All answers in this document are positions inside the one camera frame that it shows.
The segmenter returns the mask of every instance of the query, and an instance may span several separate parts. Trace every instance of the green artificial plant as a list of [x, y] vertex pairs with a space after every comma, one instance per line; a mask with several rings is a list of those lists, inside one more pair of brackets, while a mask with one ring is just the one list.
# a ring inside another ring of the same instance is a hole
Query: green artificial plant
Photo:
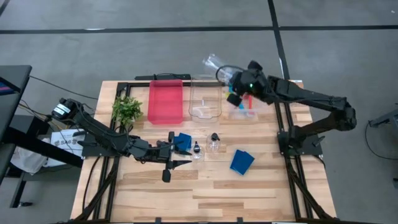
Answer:
[[134, 97], [117, 97], [113, 105], [112, 118], [116, 118], [120, 122], [120, 127], [127, 129], [133, 121], [140, 118], [140, 105], [142, 103], [137, 101]]

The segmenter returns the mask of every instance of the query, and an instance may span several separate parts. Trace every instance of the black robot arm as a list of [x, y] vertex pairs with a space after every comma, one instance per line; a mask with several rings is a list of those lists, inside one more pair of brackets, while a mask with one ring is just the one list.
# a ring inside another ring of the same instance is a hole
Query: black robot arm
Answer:
[[248, 69], [236, 72], [229, 80], [235, 94], [230, 94], [228, 101], [239, 106], [244, 94], [252, 95], [261, 101], [271, 103], [301, 103], [322, 110], [330, 111], [324, 119], [305, 126], [292, 126], [289, 129], [288, 145], [301, 148], [304, 140], [316, 134], [332, 129], [349, 131], [356, 126], [355, 110], [347, 102], [346, 97], [328, 96], [310, 90], [304, 90], [294, 82], [268, 76], [262, 67], [251, 61]]
[[101, 147], [116, 151], [121, 156], [134, 156], [137, 161], [164, 163], [166, 168], [163, 173], [163, 181], [170, 182], [170, 171], [177, 166], [191, 161], [171, 161], [172, 152], [188, 155], [189, 152], [180, 151], [174, 143], [174, 132], [169, 133], [169, 141], [157, 141], [156, 147], [152, 147], [139, 136], [131, 136], [128, 133], [117, 133], [92, 118], [84, 111], [82, 103], [73, 99], [61, 99], [60, 103], [52, 111], [52, 117], [67, 125], [76, 125], [93, 135], [96, 143]]

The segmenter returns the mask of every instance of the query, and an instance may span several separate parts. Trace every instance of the red plastic tray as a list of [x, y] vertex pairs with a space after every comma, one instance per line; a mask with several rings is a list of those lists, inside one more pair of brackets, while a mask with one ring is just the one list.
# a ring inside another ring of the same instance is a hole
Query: red plastic tray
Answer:
[[152, 124], [182, 122], [182, 80], [150, 82], [148, 121]]

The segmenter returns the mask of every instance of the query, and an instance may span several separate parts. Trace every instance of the wooden table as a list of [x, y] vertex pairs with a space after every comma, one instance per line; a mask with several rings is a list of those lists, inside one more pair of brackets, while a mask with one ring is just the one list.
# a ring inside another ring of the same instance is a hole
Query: wooden table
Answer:
[[[109, 126], [117, 81], [102, 84], [96, 107], [95, 119]], [[292, 221], [294, 213], [284, 159], [279, 154], [276, 133], [277, 118], [274, 105], [266, 106], [253, 120], [230, 119], [229, 104], [225, 94], [221, 96], [223, 113], [216, 123], [196, 123], [189, 113], [190, 87], [183, 88], [182, 124], [159, 126], [147, 120], [149, 88], [134, 87], [131, 96], [143, 102], [144, 116], [135, 122], [132, 134], [155, 144], [167, 140], [169, 131], [190, 134], [199, 145], [205, 146], [207, 135], [216, 132], [222, 145], [218, 153], [205, 154], [205, 161], [180, 166], [172, 171], [171, 183], [161, 180], [164, 164], [144, 165], [133, 157], [120, 160], [118, 181], [113, 201], [112, 222], [162, 221], [197, 222], [236, 221]], [[301, 126], [312, 122], [307, 106], [291, 104], [294, 123]], [[229, 169], [236, 149], [242, 149], [255, 157], [244, 176]], [[81, 213], [83, 193], [88, 174], [95, 158], [87, 158], [81, 170], [71, 218]], [[335, 209], [323, 165], [312, 156], [302, 156], [303, 169], [309, 191], [330, 215]], [[97, 163], [86, 198], [90, 202], [98, 188], [102, 159]], [[301, 214], [305, 216], [302, 195], [298, 190]], [[107, 192], [101, 204], [100, 218], [104, 217]]]

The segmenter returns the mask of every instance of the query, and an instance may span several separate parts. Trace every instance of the blue foam block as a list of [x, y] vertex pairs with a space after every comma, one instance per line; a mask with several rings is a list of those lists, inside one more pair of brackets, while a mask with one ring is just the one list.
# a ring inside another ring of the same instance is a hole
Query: blue foam block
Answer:
[[176, 146], [183, 151], [189, 151], [192, 147], [192, 137], [188, 134], [180, 133], [178, 136], [174, 137], [174, 142], [182, 143], [177, 144]]
[[249, 167], [254, 161], [254, 157], [245, 151], [241, 151], [237, 149], [235, 151], [234, 158], [232, 160], [231, 166], [229, 167], [231, 170], [236, 171], [237, 173], [244, 175], [246, 171], [248, 171]]

